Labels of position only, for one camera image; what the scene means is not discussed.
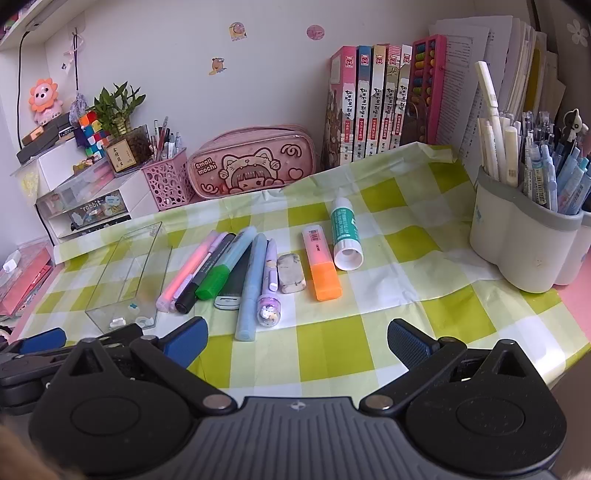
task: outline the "screw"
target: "screw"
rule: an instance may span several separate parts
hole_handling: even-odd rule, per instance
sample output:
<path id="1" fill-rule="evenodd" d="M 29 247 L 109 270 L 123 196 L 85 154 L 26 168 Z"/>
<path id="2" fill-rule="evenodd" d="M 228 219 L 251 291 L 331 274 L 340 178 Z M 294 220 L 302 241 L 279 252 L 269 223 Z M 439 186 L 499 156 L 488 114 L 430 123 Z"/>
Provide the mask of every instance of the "screw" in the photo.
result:
<path id="1" fill-rule="evenodd" d="M 372 410 L 387 410 L 394 405 L 394 400 L 386 395 L 370 395 L 365 399 L 365 404 Z"/>

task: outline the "black marker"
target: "black marker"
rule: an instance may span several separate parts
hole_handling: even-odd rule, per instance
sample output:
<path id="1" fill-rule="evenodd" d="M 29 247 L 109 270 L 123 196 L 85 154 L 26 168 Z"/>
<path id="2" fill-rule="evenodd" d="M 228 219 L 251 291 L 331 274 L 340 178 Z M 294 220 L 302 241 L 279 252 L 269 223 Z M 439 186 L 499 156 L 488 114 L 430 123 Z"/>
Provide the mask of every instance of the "black marker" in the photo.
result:
<path id="1" fill-rule="evenodd" d="M 207 259 L 207 261 L 195 274 L 193 279 L 185 287 L 183 292 L 178 296 L 174 306 L 177 308 L 179 313 L 188 314 L 189 310 L 193 308 L 193 305 L 195 305 L 197 302 L 195 291 L 199 288 L 201 282 L 205 279 L 205 277 L 207 277 L 207 274 L 217 263 L 222 254 L 228 249 L 235 236 L 236 235 L 234 233 L 229 233 L 223 238 L 217 248 L 213 251 L 211 257 Z"/>

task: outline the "pink toy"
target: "pink toy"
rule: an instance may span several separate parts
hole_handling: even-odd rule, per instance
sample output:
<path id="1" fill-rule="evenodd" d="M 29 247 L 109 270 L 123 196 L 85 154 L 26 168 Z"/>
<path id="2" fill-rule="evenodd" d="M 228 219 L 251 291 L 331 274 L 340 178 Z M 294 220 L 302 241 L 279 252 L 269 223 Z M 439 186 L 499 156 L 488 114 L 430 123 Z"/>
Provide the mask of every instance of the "pink toy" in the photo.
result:
<path id="1" fill-rule="evenodd" d="M 39 79 L 37 84 L 31 88 L 29 104 L 35 112 L 37 125 L 45 125 L 49 120 L 61 115 L 61 106 L 64 104 L 57 99 L 57 84 L 51 78 Z"/>

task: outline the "book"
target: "book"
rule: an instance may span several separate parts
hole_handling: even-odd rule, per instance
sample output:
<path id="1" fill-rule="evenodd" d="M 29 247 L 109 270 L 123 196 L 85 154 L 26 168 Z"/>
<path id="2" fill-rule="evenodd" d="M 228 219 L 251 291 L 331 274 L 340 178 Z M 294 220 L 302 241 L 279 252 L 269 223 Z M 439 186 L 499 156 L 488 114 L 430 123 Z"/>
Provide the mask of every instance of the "book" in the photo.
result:
<path id="1" fill-rule="evenodd" d="M 355 116 L 355 154 L 353 160 L 365 158 L 370 81 L 371 47 L 360 45 L 357 47 L 357 115 Z"/>
<path id="2" fill-rule="evenodd" d="M 402 46 L 402 60 L 400 62 L 400 78 L 398 80 L 398 91 L 396 94 L 396 108 L 394 110 L 394 125 L 392 137 L 390 138 L 390 150 L 400 146 L 402 136 L 402 124 L 404 123 L 404 112 L 408 96 L 408 77 L 410 76 L 410 62 L 413 56 L 411 45 Z"/>
<path id="3" fill-rule="evenodd" d="M 386 47 L 374 45 L 371 72 L 371 98 L 369 100 L 368 134 L 365 156 L 378 152 L 379 123 L 382 118 L 384 100 L 384 80 L 386 72 Z"/>
<path id="4" fill-rule="evenodd" d="M 384 110 L 382 111 L 382 121 L 379 127 L 378 153 L 385 152 L 390 148 L 392 120 L 394 119 L 394 108 L 396 107 L 396 91 L 398 90 L 401 57 L 401 46 L 388 46 L 386 85 L 384 86 Z"/>
<path id="5" fill-rule="evenodd" d="M 342 47 L 330 59 L 322 165 L 325 169 L 353 161 L 356 47 Z"/>

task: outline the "glue stick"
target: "glue stick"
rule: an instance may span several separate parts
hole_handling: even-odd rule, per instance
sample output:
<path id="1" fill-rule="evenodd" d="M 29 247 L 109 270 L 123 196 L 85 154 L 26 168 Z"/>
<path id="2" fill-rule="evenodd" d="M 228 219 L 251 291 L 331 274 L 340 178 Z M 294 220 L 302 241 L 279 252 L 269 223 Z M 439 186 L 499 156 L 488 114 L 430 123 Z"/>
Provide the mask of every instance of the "glue stick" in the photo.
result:
<path id="1" fill-rule="evenodd" d="M 333 202 L 330 223 L 335 242 L 335 265 L 345 271 L 356 270 L 363 263 L 363 251 L 355 225 L 355 213 L 349 200 L 340 197 Z"/>

